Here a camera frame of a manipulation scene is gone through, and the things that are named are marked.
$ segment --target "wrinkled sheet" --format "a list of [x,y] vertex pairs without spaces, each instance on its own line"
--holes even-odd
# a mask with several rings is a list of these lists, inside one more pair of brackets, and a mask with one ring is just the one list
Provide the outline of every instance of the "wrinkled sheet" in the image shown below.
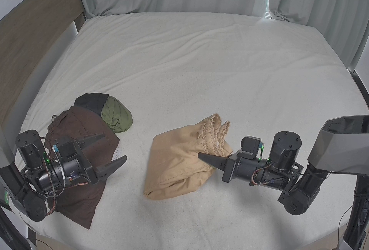
[[222,171],[187,195],[143,195],[153,137],[213,113],[230,121],[226,140],[235,151],[251,135],[265,142],[266,156],[276,132],[298,133],[297,162],[305,167],[327,119],[368,114],[315,28],[218,13],[92,18],[49,74],[22,130],[44,136],[52,115],[86,92],[108,93],[132,112],[132,127],[117,134],[128,159],[108,179],[90,230],[58,212],[38,223],[21,215],[40,234],[86,250],[288,250],[336,230],[352,204],[355,176],[333,174],[300,216],[284,210],[280,192],[224,183]]

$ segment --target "mattress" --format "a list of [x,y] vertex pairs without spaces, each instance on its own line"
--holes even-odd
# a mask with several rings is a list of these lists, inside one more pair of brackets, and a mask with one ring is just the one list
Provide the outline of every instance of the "mattress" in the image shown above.
[[[352,205],[352,175],[330,175],[300,216],[285,211],[279,191],[224,183],[222,171],[187,195],[162,201],[143,195],[153,137],[213,113],[230,121],[226,141],[234,151],[251,135],[262,138],[267,154],[275,133],[296,132],[303,143],[297,162],[305,167],[327,119],[368,114],[315,28],[219,13],[92,18],[44,82],[22,131],[44,136],[52,115],[86,92],[108,93],[132,112],[132,127],[117,134],[127,163],[107,180],[90,230],[58,212],[42,222],[18,212],[40,234],[86,250],[288,250],[336,230]],[[19,155],[16,164],[22,165]]]

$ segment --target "green sticker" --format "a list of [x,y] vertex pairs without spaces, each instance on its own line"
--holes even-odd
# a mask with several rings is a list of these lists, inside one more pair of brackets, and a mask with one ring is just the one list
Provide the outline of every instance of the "green sticker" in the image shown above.
[[5,191],[4,199],[5,199],[5,202],[9,205],[9,194],[7,191]]

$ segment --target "headboard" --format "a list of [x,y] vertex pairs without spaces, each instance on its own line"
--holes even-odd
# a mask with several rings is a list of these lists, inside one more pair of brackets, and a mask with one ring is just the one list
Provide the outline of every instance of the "headboard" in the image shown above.
[[73,21],[77,30],[85,22],[81,0],[24,0],[0,20],[0,127],[10,144],[58,59],[48,52]]

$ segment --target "wooden headboard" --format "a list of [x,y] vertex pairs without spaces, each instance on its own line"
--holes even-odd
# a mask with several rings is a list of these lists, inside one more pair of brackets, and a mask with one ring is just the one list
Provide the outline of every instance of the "wooden headboard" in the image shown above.
[[[24,0],[0,20],[0,127],[3,130],[32,72],[73,21],[77,30],[85,22],[81,0]],[[40,87],[32,90],[34,97]]]

